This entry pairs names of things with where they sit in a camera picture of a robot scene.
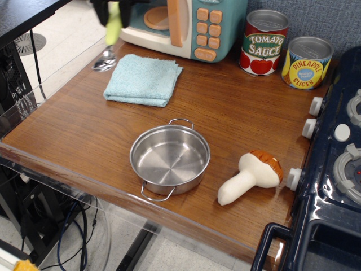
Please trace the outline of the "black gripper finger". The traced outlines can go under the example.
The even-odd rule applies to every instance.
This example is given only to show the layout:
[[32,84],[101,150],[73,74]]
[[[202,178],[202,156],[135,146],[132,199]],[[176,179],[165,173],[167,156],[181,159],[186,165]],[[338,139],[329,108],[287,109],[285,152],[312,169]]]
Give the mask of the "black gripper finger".
[[131,0],[120,0],[119,1],[121,22],[122,22],[122,26],[124,28],[127,28],[130,23],[131,5],[132,5]]
[[106,26],[109,19],[108,0],[94,0],[94,9],[101,25]]

